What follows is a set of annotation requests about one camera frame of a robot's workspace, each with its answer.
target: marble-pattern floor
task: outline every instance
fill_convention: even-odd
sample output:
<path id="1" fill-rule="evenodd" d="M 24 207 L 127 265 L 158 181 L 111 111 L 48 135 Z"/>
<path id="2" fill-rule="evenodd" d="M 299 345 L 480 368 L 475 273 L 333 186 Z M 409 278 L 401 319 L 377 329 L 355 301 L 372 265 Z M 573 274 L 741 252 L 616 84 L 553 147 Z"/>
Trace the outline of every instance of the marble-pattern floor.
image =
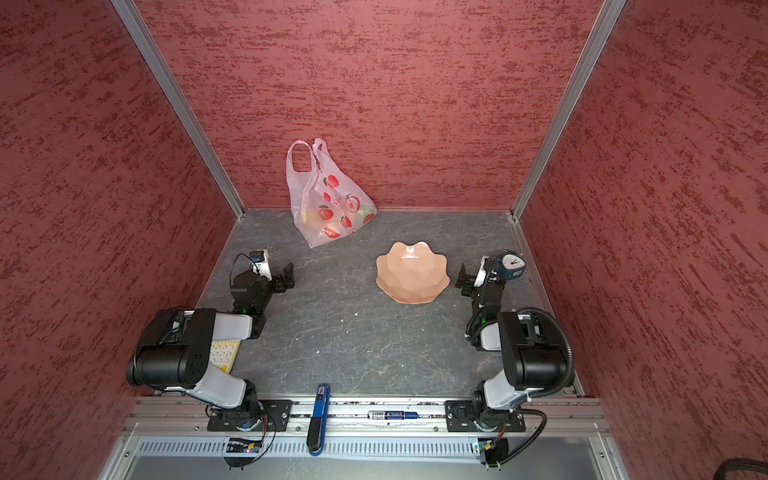
<path id="1" fill-rule="evenodd" d="M 448 259 L 451 284 L 431 303 L 404 305 L 376 285 L 376 258 L 396 241 L 425 241 Z M 270 267 L 293 262 L 296 288 L 273 296 L 259 339 L 245 340 L 233 375 L 257 391 L 312 394 L 318 383 L 357 395 L 468 395 L 502 367 L 500 353 L 464 339 L 468 297 L 453 287 L 462 262 L 514 250 L 507 214 L 382 212 L 354 237 L 310 249 L 287 210 L 251 210 L 237 227 L 201 306 L 229 311 L 234 257 L 268 249 Z M 238 259 L 234 274 L 248 262 Z M 508 283 L 504 306 L 539 306 L 526 279 Z"/>

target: marker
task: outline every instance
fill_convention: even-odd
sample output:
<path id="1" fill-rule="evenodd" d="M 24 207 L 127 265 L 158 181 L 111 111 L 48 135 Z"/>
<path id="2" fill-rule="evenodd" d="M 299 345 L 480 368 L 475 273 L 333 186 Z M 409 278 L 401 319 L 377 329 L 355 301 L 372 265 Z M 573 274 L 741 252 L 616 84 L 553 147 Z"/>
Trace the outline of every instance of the marker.
<path id="1" fill-rule="evenodd" d="M 306 434 L 306 448 L 313 457 L 323 453 L 323 448 L 325 447 L 330 396 L 331 387 L 327 383 L 321 383 L 317 386 L 315 409 L 310 420 L 310 430 Z"/>
<path id="2" fill-rule="evenodd" d="M 385 412 L 383 410 L 371 410 L 368 418 L 371 420 L 415 420 L 419 417 L 416 412 Z"/>

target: pink plastic bag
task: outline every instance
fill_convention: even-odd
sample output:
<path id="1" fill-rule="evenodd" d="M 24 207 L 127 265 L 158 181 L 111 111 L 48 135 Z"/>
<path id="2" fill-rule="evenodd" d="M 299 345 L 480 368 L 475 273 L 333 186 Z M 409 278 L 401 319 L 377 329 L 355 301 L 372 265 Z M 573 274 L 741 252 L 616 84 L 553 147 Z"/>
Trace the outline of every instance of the pink plastic bag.
<path id="1" fill-rule="evenodd" d="M 311 171 L 293 169 L 296 144 L 310 149 Z M 312 147 L 302 140 L 293 142 L 286 156 L 286 180 L 293 222 L 312 248 L 354 234 L 376 215 L 373 200 L 339 170 L 322 138 Z"/>

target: mounting plate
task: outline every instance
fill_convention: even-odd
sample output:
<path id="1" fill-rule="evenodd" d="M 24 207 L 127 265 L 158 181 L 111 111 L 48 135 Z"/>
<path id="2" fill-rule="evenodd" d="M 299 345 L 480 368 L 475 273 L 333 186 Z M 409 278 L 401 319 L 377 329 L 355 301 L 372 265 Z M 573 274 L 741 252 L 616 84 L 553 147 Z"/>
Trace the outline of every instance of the mounting plate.
<path id="1" fill-rule="evenodd" d="M 261 409 L 269 414 L 271 421 L 267 425 L 267 431 L 273 431 L 276 427 L 278 432 L 285 432 L 290 420 L 290 409 L 293 405 L 291 400 L 262 400 Z M 248 420 L 250 414 L 242 410 L 213 409 L 208 420 L 208 432 L 242 432 L 235 428 L 235 425 L 242 425 Z"/>
<path id="2" fill-rule="evenodd" d="M 507 426 L 507 432 L 525 432 L 525 420 L 512 412 L 492 410 L 483 414 L 485 423 L 498 425 L 493 430 L 480 429 L 475 422 L 475 410 L 470 400 L 448 400 L 445 402 L 445 422 L 449 432 L 500 432 L 502 422 Z"/>

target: pink bowl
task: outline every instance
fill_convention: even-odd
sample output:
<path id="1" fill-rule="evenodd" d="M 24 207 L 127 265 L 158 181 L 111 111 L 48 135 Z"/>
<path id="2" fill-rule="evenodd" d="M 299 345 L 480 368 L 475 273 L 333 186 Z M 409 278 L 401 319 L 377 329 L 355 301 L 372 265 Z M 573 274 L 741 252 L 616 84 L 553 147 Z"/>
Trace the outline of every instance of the pink bowl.
<path id="1" fill-rule="evenodd" d="M 425 242 L 396 242 L 376 259 L 376 285 L 400 303 L 431 302 L 451 283 L 446 265 L 445 256 L 433 253 Z"/>

